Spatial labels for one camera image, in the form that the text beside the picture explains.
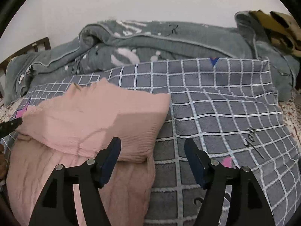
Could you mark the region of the person's left hand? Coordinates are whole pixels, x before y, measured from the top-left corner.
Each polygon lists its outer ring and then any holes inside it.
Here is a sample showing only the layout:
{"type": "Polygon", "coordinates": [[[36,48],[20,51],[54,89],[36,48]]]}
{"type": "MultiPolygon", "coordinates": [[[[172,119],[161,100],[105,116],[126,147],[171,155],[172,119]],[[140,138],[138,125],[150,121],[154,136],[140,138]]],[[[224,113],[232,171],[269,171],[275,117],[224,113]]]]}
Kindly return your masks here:
{"type": "Polygon", "coordinates": [[[4,147],[0,144],[0,180],[5,178],[7,173],[7,161],[5,159],[4,147]]]}

